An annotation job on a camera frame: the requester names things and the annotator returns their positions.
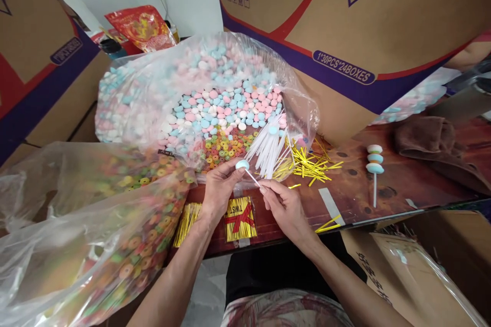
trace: purple stripe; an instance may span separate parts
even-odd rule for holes
[[[451,58],[449,57],[448,59],[431,66],[428,69],[405,77],[376,80],[373,84],[366,86],[315,62],[312,58],[298,51],[292,50],[285,45],[254,32],[250,28],[245,27],[231,19],[225,12],[222,4],[220,4],[220,8],[224,26],[226,28],[233,32],[244,33],[245,35],[258,40],[259,42],[264,43],[266,46],[271,47],[294,68],[302,71],[308,76],[318,80],[322,84],[334,89],[335,91],[376,114],[381,114],[387,107],[404,96],[407,91],[411,90],[419,82],[430,75],[433,71],[444,65]]]
[[[76,26],[82,47],[62,66],[55,68],[0,120],[0,136],[3,137],[0,141],[0,165],[25,140],[99,53],[98,46]]]

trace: hand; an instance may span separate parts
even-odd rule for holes
[[[234,186],[242,180],[246,172],[245,168],[235,170],[235,164],[241,160],[243,158],[236,157],[206,174],[205,199],[200,215],[211,216],[218,223],[227,212]]]
[[[304,243],[318,239],[307,222],[300,196],[296,191],[288,189],[276,180],[261,180],[259,184],[266,209],[273,213],[281,231],[300,250]]]

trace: lollipop stick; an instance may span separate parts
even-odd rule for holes
[[[250,177],[251,177],[251,178],[254,180],[254,182],[257,184],[257,186],[258,186],[258,187],[261,187],[261,184],[259,184],[259,183],[257,182],[257,180],[254,178],[254,176],[252,176],[252,174],[249,172],[249,170],[247,170],[247,169],[246,169],[245,171],[246,171],[246,172],[249,174],[249,176],[250,176]]]
[[[377,174],[373,174],[373,208],[377,208]]]

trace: patterned clothing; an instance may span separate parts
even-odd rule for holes
[[[353,324],[334,300],[298,289],[284,289],[231,302],[221,327],[236,326],[353,327]]]

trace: red package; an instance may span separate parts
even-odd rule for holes
[[[152,5],[123,9],[105,15],[121,34],[144,52],[168,49],[176,42],[169,27]]]

